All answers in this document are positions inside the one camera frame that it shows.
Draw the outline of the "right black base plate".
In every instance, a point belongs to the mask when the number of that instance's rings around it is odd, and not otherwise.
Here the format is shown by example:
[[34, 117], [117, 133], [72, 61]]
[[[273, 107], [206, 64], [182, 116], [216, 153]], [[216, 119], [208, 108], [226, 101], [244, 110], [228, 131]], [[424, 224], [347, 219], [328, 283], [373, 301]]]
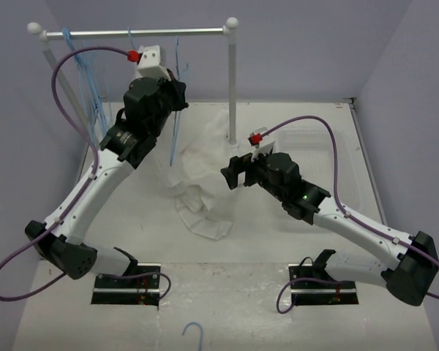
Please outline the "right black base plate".
[[357, 305], [359, 298], [355, 282], [332, 284], [334, 281], [326, 272], [318, 271], [312, 261], [288, 266], [289, 280], [310, 278], [325, 281], [294, 282], [290, 286], [290, 296], [295, 306]]

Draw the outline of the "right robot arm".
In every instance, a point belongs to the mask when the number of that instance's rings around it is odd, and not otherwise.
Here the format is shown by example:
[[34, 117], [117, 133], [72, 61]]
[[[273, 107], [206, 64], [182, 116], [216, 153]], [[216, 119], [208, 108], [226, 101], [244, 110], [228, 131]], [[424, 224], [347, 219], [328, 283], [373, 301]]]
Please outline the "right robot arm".
[[325, 189], [304, 180], [299, 166], [284, 153], [234, 156], [222, 168], [228, 187], [258, 185], [281, 202], [294, 219], [341, 235], [373, 258], [337, 254], [326, 249], [314, 261], [312, 280], [319, 287], [353, 281], [385, 287], [395, 298], [420, 306], [438, 272], [433, 238], [391, 229], [352, 214]]

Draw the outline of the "blue wire hanger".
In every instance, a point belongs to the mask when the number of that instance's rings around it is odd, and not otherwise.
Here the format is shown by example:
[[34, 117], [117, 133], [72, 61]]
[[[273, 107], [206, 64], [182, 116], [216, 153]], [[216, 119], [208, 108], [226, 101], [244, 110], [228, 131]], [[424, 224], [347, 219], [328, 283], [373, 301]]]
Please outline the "blue wire hanger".
[[[180, 48], [180, 40], [179, 37], [176, 38], [176, 45], [175, 45], [175, 72], [177, 80], [181, 80], [182, 78], [185, 78], [188, 76], [189, 72], [189, 64], [186, 63], [184, 67], [180, 65], [180, 59], [179, 59], [179, 48]], [[171, 147], [170, 147], [170, 156], [169, 156], [169, 166], [172, 167], [176, 155], [176, 144], [178, 139], [178, 133], [179, 133], [179, 124], [180, 124], [180, 118], [181, 118], [181, 112], [175, 112], [174, 114], [174, 120], [173, 120], [173, 134], [171, 139]]]

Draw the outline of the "white skirt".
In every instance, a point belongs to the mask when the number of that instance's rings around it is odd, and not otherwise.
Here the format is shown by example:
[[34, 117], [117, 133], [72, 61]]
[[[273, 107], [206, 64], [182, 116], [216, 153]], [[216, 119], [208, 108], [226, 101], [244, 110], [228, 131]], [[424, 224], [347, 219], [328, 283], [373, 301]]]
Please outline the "white skirt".
[[169, 190], [187, 229], [204, 238], [227, 236], [235, 222], [238, 191], [230, 190], [220, 170], [239, 154], [229, 143], [228, 112], [222, 109], [212, 120], [202, 118], [193, 126], [181, 114], [176, 155], [169, 168]]

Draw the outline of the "bundle of blue hangers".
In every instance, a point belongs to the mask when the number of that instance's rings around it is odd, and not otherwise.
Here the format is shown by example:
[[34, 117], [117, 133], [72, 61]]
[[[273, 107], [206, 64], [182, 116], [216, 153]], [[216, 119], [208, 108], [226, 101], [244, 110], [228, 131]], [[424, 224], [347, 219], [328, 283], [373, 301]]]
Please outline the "bundle of blue hangers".
[[85, 51], [73, 56], [78, 71], [78, 88], [83, 111], [89, 121], [88, 131], [92, 143], [101, 141], [109, 129], [112, 113], [107, 117], [103, 108], [105, 97], [98, 85], [94, 71], [94, 51]]

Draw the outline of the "clear plastic basket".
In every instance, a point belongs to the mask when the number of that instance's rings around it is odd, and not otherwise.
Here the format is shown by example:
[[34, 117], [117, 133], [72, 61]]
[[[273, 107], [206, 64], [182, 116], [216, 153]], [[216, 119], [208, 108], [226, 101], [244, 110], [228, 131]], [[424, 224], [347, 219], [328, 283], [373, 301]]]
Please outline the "clear plastic basket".
[[[290, 155], [302, 177], [330, 192], [334, 191], [334, 154], [330, 135], [324, 127], [283, 127], [274, 132], [275, 151]], [[364, 208], [359, 174], [344, 135], [334, 131], [338, 157], [340, 201], [352, 209]]]

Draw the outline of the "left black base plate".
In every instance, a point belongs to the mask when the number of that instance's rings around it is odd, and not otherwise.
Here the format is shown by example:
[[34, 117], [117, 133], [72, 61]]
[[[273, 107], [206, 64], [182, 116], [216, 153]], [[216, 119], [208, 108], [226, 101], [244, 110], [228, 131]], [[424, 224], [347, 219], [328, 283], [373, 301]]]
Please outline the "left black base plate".
[[131, 275], [146, 273], [137, 279], [97, 277], [91, 296], [92, 305], [159, 306], [160, 263], [140, 263]]

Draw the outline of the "blue hanger holding garment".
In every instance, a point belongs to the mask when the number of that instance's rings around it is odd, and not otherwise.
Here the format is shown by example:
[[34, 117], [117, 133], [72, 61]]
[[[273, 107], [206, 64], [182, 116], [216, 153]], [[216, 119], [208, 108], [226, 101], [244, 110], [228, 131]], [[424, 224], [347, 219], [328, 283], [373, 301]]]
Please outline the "blue hanger holding garment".
[[128, 38], [129, 38], [131, 48], [132, 48], [133, 50], [137, 51], [138, 49], [136, 48], [135, 43], [134, 43], [134, 41], [133, 41], [131, 28], [130, 28], [129, 26], [127, 27], [127, 36], [128, 36]]

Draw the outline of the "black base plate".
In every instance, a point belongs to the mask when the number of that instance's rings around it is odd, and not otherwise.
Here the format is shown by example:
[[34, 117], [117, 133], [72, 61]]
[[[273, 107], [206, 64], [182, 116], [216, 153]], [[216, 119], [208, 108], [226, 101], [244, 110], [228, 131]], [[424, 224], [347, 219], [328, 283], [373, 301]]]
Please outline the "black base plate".
[[131, 275], [146, 273], [137, 279], [97, 277], [91, 296], [92, 305], [159, 306], [160, 263], [140, 263]]
[[288, 266], [289, 280], [310, 278], [325, 281], [294, 282], [290, 286], [290, 296], [295, 306], [357, 305], [359, 298], [355, 282], [332, 284], [334, 281], [326, 272], [318, 271], [312, 261]]

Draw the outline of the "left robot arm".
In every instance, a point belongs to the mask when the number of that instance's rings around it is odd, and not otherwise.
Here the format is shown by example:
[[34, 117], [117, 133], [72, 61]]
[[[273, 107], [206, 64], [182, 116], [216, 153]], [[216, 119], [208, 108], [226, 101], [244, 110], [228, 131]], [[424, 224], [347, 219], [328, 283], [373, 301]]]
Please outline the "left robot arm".
[[119, 248], [85, 244], [95, 216], [114, 190], [155, 147], [173, 112], [187, 108], [186, 84], [174, 78], [138, 78], [124, 94], [124, 106], [100, 143], [97, 158], [64, 202], [43, 222], [25, 228], [35, 249], [71, 279], [87, 273], [109, 275], [121, 287], [138, 277], [136, 259]]

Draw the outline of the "white and silver clothes rack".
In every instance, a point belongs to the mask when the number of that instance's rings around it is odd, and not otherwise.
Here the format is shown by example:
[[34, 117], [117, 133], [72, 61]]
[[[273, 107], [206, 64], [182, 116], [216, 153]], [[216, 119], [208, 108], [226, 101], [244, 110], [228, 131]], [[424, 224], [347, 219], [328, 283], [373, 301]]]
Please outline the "white and silver clothes rack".
[[[135, 29], [135, 30], [105, 30], [105, 31], [72, 31], [70, 36], [74, 39], [119, 39], [125, 37], [184, 37], [184, 36], [212, 36], [222, 35], [228, 38], [228, 117], [229, 117], [229, 143], [237, 145], [236, 137], [236, 34], [239, 27], [239, 20], [230, 17], [225, 25], [217, 28], [197, 29]], [[44, 54], [50, 67], [56, 65], [56, 58], [50, 48], [50, 41], [63, 40], [64, 35], [60, 31], [46, 31], [40, 24], [30, 22], [27, 32], [36, 37], [42, 46]]]

